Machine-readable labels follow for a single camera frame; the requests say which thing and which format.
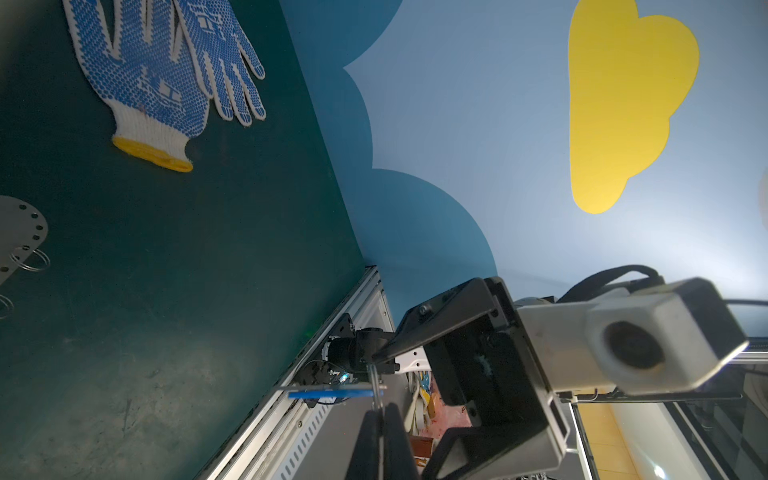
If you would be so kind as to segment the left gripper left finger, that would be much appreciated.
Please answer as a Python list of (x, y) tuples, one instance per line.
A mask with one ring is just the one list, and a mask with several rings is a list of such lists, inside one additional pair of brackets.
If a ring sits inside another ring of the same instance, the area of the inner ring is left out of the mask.
[(369, 410), (363, 417), (345, 480), (377, 480), (380, 467), (381, 412)]

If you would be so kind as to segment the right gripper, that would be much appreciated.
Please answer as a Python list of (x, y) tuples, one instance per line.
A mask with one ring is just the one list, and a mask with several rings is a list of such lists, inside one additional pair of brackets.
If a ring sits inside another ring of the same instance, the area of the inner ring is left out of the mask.
[(516, 479), (560, 467), (570, 428), (501, 278), (473, 278), (411, 308), (372, 362), (417, 349), (443, 401), (471, 422), (446, 430), (422, 478)]

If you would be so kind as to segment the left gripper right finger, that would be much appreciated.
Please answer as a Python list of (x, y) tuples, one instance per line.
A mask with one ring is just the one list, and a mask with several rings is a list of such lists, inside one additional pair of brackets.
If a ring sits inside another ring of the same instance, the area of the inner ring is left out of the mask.
[(419, 480), (409, 436), (403, 426), (400, 410), (389, 403), (383, 410), (383, 478), (385, 480)]

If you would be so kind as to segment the blue-capped keys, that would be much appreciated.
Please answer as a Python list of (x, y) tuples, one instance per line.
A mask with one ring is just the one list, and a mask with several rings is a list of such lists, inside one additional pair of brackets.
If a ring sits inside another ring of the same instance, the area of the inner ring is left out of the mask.
[(335, 406), (353, 398), (373, 398), (375, 394), (365, 375), (320, 360), (308, 362), (288, 385), (278, 387), (277, 391), (309, 408)]

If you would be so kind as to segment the right blue dotted glove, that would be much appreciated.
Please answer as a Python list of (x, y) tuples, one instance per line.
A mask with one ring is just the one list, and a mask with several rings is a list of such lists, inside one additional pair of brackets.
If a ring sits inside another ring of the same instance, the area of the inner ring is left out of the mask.
[(267, 117), (255, 84), (265, 69), (227, 0), (174, 3), (197, 82), (219, 116), (248, 127)]

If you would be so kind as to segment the blue dotted glove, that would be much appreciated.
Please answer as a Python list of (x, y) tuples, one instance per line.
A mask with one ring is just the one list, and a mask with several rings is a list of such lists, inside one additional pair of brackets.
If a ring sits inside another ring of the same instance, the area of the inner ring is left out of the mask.
[(267, 117), (255, 84), (265, 69), (227, 0), (174, 3), (197, 82), (219, 116), (248, 127)]
[(190, 172), (186, 145), (205, 129), (202, 92), (171, 1), (116, 1), (108, 20), (99, 1), (66, 1), (77, 61), (111, 109), (112, 143), (159, 167)]

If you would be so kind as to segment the left blue dotted glove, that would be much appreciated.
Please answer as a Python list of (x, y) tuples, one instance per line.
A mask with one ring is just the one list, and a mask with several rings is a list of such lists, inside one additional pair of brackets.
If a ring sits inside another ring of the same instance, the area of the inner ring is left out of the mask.
[(186, 145), (205, 129), (202, 92), (171, 1), (116, 1), (108, 20), (99, 1), (66, 1), (77, 61), (111, 109), (112, 143), (159, 167), (190, 172)]

